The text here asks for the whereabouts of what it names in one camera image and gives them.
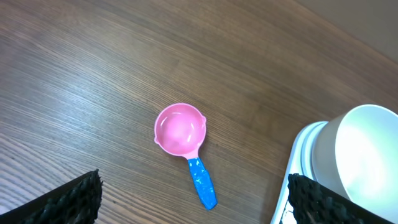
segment brown wood grain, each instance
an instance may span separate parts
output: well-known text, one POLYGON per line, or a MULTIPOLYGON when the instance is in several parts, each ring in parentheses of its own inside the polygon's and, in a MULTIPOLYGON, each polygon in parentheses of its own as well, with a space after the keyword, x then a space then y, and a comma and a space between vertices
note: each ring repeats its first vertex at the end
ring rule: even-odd
POLYGON ((0 213, 99 168, 98 223, 269 223, 300 129, 398 111, 398 65, 292 0, 0 6, 0 213), (154 143, 176 102, 208 120, 210 212, 154 143))

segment pink and blue ladle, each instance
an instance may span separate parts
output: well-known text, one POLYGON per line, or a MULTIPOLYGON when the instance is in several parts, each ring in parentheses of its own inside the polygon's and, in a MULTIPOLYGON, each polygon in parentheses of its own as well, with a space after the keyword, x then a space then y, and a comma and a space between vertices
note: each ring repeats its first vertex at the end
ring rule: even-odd
POLYGON ((207 210, 217 205, 216 192, 198 151, 206 136, 206 118, 192 105, 168 106, 155 122, 155 142, 167 153, 188 160, 193 183, 207 210))

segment ladle handle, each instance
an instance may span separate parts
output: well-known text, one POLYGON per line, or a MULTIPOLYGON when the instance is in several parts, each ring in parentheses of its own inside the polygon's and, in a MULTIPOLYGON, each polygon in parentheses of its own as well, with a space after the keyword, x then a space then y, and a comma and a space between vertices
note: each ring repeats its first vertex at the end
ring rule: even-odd
POLYGON ((217 205, 217 198, 209 172, 205 169, 200 158, 189 159, 188 165, 193 184, 195 184, 202 204, 207 210, 211 210, 217 205))

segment white cup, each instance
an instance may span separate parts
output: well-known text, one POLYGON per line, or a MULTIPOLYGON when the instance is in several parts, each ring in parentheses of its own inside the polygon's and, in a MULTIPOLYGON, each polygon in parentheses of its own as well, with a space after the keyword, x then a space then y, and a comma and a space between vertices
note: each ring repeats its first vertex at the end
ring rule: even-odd
POLYGON ((315 179, 357 205, 398 223, 398 115, 355 107, 320 132, 312 152, 315 179))

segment pink spoon bowl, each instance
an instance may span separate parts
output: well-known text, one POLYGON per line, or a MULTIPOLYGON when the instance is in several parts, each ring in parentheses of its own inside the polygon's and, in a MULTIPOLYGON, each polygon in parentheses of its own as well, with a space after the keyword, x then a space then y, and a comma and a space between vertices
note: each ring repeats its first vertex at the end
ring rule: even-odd
POLYGON ((155 122, 155 142, 165 152, 188 160, 193 183, 207 210, 217 204, 210 175, 198 156, 206 136, 206 118, 194 106, 176 103, 166 107, 155 122))

